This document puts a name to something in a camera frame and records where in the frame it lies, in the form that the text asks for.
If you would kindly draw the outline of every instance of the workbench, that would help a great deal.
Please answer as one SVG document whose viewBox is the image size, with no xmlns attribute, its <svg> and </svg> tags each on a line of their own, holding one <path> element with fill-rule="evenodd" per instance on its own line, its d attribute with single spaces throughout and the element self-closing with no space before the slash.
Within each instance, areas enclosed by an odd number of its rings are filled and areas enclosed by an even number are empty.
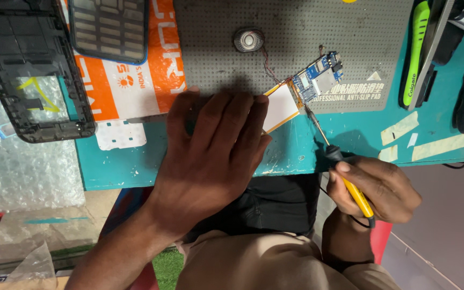
<svg viewBox="0 0 464 290">
<path fill-rule="evenodd" d="M 464 38 L 451 61 L 437 67 L 438 74 L 429 101 L 418 112 L 419 126 L 396 141 L 383 146 L 381 131 L 410 114 L 398 105 L 407 37 L 396 66 L 386 108 L 381 111 L 317 115 L 328 140 L 345 152 L 377 157 L 380 150 L 398 145 L 399 166 L 429 165 L 464 161 L 464 148 L 411 162 L 413 147 L 407 147 L 412 133 L 418 133 L 416 146 L 459 135 L 452 115 L 464 75 Z M 76 140 L 82 179 L 86 190 L 152 186 L 164 157 L 167 139 L 163 122 L 144 123 L 147 143 L 137 148 L 102 151 L 96 137 Z M 295 175 L 323 172 L 327 166 L 317 162 L 323 156 L 323 140 L 306 115 L 298 115 L 270 134 L 254 176 Z"/>
</svg>

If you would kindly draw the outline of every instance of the blue circuit board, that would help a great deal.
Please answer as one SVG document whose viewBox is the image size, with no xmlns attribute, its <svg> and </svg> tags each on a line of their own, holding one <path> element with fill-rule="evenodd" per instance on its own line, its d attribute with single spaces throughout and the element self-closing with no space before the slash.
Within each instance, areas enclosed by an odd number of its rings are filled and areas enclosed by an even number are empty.
<svg viewBox="0 0 464 290">
<path fill-rule="evenodd" d="M 302 102 L 310 102 L 341 82 L 342 68 L 340 55 L 337 52 L 330 52 L 294 75 L 293 84 Z"/>
</svg>

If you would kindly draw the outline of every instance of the plastic sheet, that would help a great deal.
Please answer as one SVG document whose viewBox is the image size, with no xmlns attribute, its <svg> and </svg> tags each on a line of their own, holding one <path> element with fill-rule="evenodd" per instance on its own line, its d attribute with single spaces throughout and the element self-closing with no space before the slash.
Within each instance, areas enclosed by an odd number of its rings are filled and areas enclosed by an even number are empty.
<svg viewBox="0 0 464 290">
<path fill-rule="evenodd" d="M 57 278 L 47 243 L 32 251 L 5 282 L 3 290 L 55 290 Z"/>
<path fill-rule="evenodd" d="M 65 106 L 56 103 L 59 108 Z M 0 102 L 0 125 L 8 122 Z M 0 212 L 80 206 L 84 202 L 73 140 L 29 144 L 17 136 L 0 138 Z"/>
</svg>

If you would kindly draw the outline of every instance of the gray mat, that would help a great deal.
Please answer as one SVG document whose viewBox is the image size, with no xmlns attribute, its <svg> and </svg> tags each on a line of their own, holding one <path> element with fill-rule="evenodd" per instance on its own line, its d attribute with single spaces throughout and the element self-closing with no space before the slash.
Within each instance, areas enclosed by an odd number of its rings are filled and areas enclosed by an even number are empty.
<svg viewBox="0 0 464 290">
<path fill-rule="evenodd" d="M 320 44 L 339 52 L 345 73 L 341 84 L 360 85 L 338 87 L 331 95 L 344 101 L 312 102 L 311 109 L 322 114 L 384 109 L 412 1 L 174 0 L 174 6 L 186 83 L 199 85 L 204 95 L 220 89 L 261 94 L 275 85 L 264 72 L 261 52 L 235 50 L 233 34 L 241 27 L 264 32 L 270 68 L 280 80 L 315 61 Z M 375 71 L 382 80 L 367 82 Z M 374 92 L 380 93 L 378 99 Z M 358 99 L 367 93 L 371 98 Z M 349 95 L 358 100 L 347 100 Z"/>
</svg>

